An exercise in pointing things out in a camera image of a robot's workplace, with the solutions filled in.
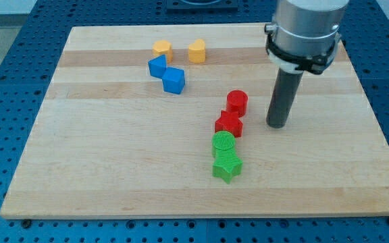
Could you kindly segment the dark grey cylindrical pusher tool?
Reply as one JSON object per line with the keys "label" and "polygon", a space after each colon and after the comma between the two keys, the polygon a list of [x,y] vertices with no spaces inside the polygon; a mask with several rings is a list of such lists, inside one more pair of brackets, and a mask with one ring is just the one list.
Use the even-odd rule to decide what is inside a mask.
{"label": "dark grey cylindrical pusher tool", "polygon": [[302,75],[279,69],[265,119],[268,126],[282,128],[286,125]]}

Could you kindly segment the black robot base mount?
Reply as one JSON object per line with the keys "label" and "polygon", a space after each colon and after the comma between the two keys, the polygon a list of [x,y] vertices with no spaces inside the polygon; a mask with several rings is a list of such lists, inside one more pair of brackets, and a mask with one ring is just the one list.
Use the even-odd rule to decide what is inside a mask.
{"label": "black robot base mount", "polygon": [[235,10],[238,0],[167,0],[167,11]]}

